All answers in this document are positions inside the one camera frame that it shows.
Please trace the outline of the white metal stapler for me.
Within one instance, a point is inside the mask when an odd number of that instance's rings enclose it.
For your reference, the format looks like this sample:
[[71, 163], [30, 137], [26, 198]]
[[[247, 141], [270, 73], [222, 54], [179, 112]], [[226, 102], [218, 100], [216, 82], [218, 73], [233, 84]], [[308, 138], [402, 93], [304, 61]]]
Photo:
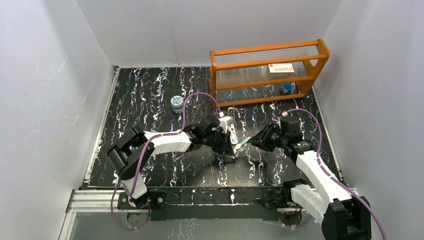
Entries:
[[228, 124], [230, 131], [230, 141], [232, 145], [236, 145], [238, 143], [236, 128], [235, 128], [235, 109], [233, 107], [229, 107], [227, 109], [227, 114], [231, 117], [230, 123]]

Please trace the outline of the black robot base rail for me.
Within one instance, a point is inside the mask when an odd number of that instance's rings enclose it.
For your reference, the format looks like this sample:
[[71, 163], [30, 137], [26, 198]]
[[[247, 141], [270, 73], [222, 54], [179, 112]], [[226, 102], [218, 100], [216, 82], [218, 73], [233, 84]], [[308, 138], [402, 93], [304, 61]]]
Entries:
[[306, 211], [285, 199], [282, 187], [149, 187], [134, 199], [118, 195], [117, 209], [151, 213], [152, 221], [259, 219], [297, 225]]

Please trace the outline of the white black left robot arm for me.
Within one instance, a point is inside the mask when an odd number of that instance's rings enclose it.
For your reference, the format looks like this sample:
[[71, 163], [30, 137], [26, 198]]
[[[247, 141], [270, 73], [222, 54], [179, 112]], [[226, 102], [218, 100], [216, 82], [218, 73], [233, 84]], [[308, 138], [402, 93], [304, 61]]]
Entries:
[[238, 141], [234, 119], [208, 115], [179, 131], [149, 132], [139, 126], [113, 143], [107, 159], [114, 167], [130, 202], [137, 208], [149, 203], [149, 194], [141, 170], [150, 157], [167, 153], [186, 153], [207, 146], [220, 155], [236, 157], [242, 148]]

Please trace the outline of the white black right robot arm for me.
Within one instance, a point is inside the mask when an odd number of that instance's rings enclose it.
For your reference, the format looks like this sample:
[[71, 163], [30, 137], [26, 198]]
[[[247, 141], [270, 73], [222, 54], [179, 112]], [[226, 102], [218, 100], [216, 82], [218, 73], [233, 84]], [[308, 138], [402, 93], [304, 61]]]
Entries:
[[282, 119], [268, 123], [248, 140], [251, 145], [267, 152], [282, 148], [287, 157], [307, 176], [312, 190], [303, 179], [283, 183], [282, 202], [288, 207], [297, 204], [307, 210], [321, 226], [326, 240], [370, 240], [371, 214], [365, 197], [355, 198], [318, 159], [317, 148], [304, 140], [300, 121]]

